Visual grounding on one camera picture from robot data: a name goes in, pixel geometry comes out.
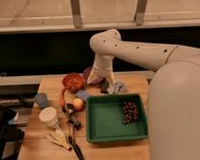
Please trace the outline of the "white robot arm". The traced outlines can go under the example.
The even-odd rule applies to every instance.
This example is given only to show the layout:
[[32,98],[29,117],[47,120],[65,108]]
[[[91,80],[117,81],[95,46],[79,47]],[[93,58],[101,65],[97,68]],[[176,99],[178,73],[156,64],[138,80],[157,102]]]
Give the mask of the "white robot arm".
[[150,160],[200,160],[200,48],[123,41],[110,29],[90,39],[87,81],[115,84],[113,58],[154,72],[147,97]]

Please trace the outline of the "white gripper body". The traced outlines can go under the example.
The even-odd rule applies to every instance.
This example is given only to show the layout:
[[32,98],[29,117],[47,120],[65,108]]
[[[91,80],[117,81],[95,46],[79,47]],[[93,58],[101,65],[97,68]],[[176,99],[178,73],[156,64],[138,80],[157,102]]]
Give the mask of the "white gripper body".
[[87,82],[90,84],[95,78],[105,78],[110,84],[115,83],[113,76],[113,65],[108,65],[107,67],[103,65],[97,66],[93,65],[90,75],[87,79]]

